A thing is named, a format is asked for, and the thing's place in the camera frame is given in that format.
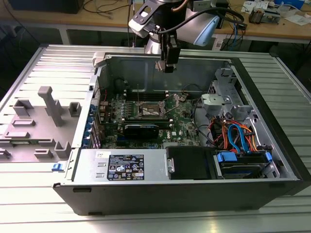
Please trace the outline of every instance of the electronic equipment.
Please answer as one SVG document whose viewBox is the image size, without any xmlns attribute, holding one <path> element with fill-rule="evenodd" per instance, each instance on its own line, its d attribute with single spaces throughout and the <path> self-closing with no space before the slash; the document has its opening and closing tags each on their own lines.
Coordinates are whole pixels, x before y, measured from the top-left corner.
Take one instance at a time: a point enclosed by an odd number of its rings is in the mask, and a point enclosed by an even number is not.
<svg viewBox="0 0 311 233">
<path fill-rule="evenodd" d="M 262 8 L 253 8 L 251 14 L 249 15 L 250 23 L 278 23 L 281 19 L 281 16 L 278 12 L 269 9 L 264 10 Z"/>
<path fill-rule="evenodd" d="M 84 0 L 8 0 L 14 10 L 76 14 Z"/>
<path fill-rule="evenodd" d="M 236 11 L 216 7 L 215 0 L 147 0 L 128 25 L 138 36 L 150 36 L 145 51 L 161 54 L 155 63 L 157 70 L 172 73 L 181 49 L 177 40 L 205 46 L 219 25 L 219 18 L 238 24 L 244 21 Z"/>
<path fill-rule="evenodd" d="M 292 5 L 296 7 L 298 10 L 301 9 L 301 7 L 304 4 L 304 0 L 275 0 L 274 3 L 277 5 L 281 5 L 282 3 L 285 5 Z"/>
<path fill-rule="evenodd" d="M 229 2 L 227 0 L 217 0 L 216 1 L 216 7 L 228 8 L 229 7 Z M 220 18 L 216 28 L 217 29 L 222 28 L 223 22 L 224 22 L 224 19 Z"/>
<path fill-rule="evenodd" d="M 62 54 L 72 54 L 70 48 Z M 156 71 L 159 56 L 143 49 L 82 48 L 82 54 L 98 50 L 88 63 L 79 62 L 86 67 L 65 62 L 60 71 L 59 62 L 42 64 L 44 57 L 31 63 L 0 111 L 7 122 L 0 162 L 66 161 L 66 168 L 51 165 L 64 170 L 52 188 L 75 213 L 258 209 L 311 184 L 266 103 L 267 92 L 257 88 L 260 78 L 247 71 L 254 71 L 250 59 L 266 64 L 271 56 L 182 50 L 176 71 L 167 74 Z M 63 78 L 51 79 L 51 72 Z M 84 91 L 66 93 L 60 91 L 65 84 L 54 84 L 72 79 Z"/>
</svg>

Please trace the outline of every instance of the desk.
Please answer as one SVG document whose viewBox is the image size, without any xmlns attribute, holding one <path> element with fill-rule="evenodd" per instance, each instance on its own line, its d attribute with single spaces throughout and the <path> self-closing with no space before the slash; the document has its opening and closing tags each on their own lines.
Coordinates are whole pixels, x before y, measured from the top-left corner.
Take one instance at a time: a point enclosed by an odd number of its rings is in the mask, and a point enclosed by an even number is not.
<svg viewBox="0 0 311 233">
<path fill-rule="evenodd" d="M 98 4 L 109 4 L 112 0 L 97 0 Z M 244 0 L 231 0 L 232 9 L 240 11 L 242 7 L 237 5 L 243 4 Z M 127 4 L 127 0 L 120 0 L 112 6 L 103 9 L 113 9 Z M 90 3 L 87 8 L 95 10 L 94 4 Z M 311 7 L 304 5 L 302 10 L 310 11 Z M 90 13 L 83 9 L 78 14 L 48 13 L 48 12 L 31 12 L 31 11 L 14 11 L 13 15 L 23 23 L 30 27 L 56 28 L 60 31 L 63 44 L 70 44 L 67 30 L 91 30 L 91 31 L 109 31 L 109 32 L 126 32 L 127 31 L 127 7 L 123 7 L 113 12 L 113 19 L 108 19 L 99 14 Z M 285 19 L 281 19 L 276 24 L 251 24 L 248 23 L 247 13 L 242 13 L 245 22 L 248 24 L 245 40 L 274 41 L 286 43 L 308 43 L 311 39 L 311 24 L 299 26 Z M 0 1 L 0 21 L 2 25 L 17 26 L 18 23 L 12 19 L 5 9 L 2 1 Z M 217 29 L 213 37 L 216 37 L 214 48 L 219 49 L 222 41 L 232 34 L 232 29 L 228 22 L 225 22 L 221 29 Z"/>
</svg>

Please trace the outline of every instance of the computer tower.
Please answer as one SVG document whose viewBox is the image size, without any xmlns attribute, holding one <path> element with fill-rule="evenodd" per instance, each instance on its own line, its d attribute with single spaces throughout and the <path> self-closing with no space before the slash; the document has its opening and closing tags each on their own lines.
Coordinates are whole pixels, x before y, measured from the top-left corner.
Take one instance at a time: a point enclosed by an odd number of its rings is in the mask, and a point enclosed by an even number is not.
<svg viewBox="0 0 311 233">
<path fill-rule="evenodd" d="M 84 0 L 8 0 L 14 10 L 76 14 Z"/>
</svg>

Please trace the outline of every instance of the sticker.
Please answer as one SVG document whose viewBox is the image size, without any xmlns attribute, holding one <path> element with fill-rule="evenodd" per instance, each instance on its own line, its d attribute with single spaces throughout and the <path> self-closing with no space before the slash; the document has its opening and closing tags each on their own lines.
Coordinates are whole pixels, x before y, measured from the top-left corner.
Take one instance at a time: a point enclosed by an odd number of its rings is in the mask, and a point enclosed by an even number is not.
<svg viewBox="0 0 311 233">
<path fill-rule="evenodd" d="M 111 155 L 110 151 L 97 151 L 95 157 L 98 159 L 109 158 L 109 155 Z"/>
<path fill-rule="evenodd" d="M 11 144 L 19 145 L 19 144 L 29 144 L 29 142 L 11 142 Z"/>
<path fill-rule="evenodd" d="M 144 155 L 110 155 L 108 180 L 141 181 L 144 180 Z"/>
</svg>

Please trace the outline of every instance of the power supply label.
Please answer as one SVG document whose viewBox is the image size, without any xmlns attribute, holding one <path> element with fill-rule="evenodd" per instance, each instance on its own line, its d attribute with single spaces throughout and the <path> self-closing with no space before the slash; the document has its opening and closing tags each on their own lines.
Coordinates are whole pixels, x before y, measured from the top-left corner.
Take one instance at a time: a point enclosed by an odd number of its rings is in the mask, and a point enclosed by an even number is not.
<svg viewBox="0 0 311 233">
<path fill-rule="evenodd" d="M 107 179 L 142 181 L 145 177 L 144 155 L 110 155 Z"/>
</svg>

